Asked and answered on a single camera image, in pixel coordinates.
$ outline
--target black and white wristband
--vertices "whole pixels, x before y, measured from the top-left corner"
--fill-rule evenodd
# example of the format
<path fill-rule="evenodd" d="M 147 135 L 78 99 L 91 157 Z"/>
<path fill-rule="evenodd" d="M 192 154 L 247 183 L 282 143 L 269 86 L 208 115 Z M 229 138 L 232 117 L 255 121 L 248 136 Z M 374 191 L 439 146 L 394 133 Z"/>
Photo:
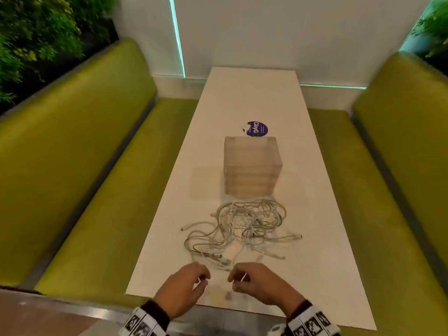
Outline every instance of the black and white wristband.
<path fill-rule="evenodd" d="M 166 336 L 157 321 L 142 308 L 136 308 L 118 332 L 120 336 Z"/>
<path fill-rule="evenodd" d="M 289 321 L 288 327 L 294 336 L 333 336 L 340 334 L 339 327 L 332 324 L 322 311 L 312 305 Z"/>

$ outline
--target brown floor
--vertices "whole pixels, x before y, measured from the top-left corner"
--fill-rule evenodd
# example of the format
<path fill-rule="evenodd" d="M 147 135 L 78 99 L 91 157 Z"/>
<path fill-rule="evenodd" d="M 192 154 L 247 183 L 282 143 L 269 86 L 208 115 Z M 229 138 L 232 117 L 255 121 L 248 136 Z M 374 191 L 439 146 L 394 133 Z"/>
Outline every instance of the brown floor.
<path fill-rule="evenodd" d="M 10 297 L 0 300 L 2 336 L 78 336 L 95 318 L 21 305 Z"/>

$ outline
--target hand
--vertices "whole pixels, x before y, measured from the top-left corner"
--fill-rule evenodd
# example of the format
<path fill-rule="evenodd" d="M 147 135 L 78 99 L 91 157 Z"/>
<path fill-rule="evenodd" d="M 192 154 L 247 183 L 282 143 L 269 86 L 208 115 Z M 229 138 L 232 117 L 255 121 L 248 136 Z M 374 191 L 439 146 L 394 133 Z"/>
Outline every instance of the hand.
<path fill-rule="evenodd" d="M 236 293 L 251 295 L 266 305 L 277 305 L 287 318 L 305 301 L 304 296 L 261 263 L 238 263 L 227 280 L 233 281 Z"/>
<path fill-rule="evenodd" d="M 210 271 L 205 265 L 193 262 L 181 267 L 168 277 L 154 296 L 156 302 L 169 316 L 170 320 L 182 316 L 204 293 L 210 279 Z"/>

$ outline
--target sleeve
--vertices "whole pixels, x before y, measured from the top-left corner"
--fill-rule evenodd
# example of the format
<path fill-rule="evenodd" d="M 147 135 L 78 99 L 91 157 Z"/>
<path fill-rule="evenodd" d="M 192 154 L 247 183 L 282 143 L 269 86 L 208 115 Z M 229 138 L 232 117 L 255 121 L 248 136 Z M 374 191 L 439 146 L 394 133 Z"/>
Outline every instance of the sleeve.
<path fill-rule="evenodd" d="M 340 336 L 340 329 L 310 301 L 304 301 L 286 321 L 285 336 Z"/>
<path fill-rule="evenodd" d="M 154 301 L 149 300 L 136 308 L 120 329 L 120 336 L 166 336 L 170 320 L 167 313 Z"/>

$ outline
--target purple sticker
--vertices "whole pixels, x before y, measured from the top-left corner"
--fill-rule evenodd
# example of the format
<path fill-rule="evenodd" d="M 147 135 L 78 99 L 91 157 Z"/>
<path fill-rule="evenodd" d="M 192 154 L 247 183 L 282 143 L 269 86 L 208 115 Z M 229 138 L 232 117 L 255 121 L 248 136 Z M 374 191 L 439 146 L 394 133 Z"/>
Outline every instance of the purple sticker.
<path fill-rule="evenodd" d="M 246 134 L 250 137 L 262 137 L 267 134 L 267 126 L 259 121 L 249 121 L 247 123 L 249 125 L 249 129 L 246 131 Z"/>

